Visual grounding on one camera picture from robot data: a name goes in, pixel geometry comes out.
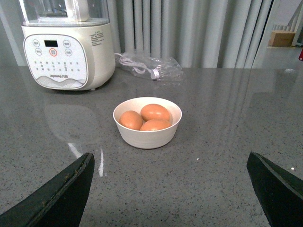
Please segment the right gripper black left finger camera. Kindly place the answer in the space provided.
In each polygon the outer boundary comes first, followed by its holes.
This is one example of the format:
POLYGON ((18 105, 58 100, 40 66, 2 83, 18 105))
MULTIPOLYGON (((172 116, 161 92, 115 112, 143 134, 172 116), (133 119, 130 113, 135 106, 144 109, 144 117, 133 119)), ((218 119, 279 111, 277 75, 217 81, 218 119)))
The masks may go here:
POLYGON ((86 206, 95 160, 85 153, 0 216, 2 227, 77 227, 86 206))

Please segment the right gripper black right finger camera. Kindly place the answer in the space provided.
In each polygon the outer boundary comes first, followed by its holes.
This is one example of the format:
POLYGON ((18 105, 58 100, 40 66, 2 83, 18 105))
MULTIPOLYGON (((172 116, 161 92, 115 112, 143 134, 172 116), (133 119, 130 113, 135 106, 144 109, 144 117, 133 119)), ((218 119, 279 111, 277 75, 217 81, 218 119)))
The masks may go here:
POLYGON ((262 155, 251 152, 247 170, 272 227, 303 225, 303 181, 262 155))

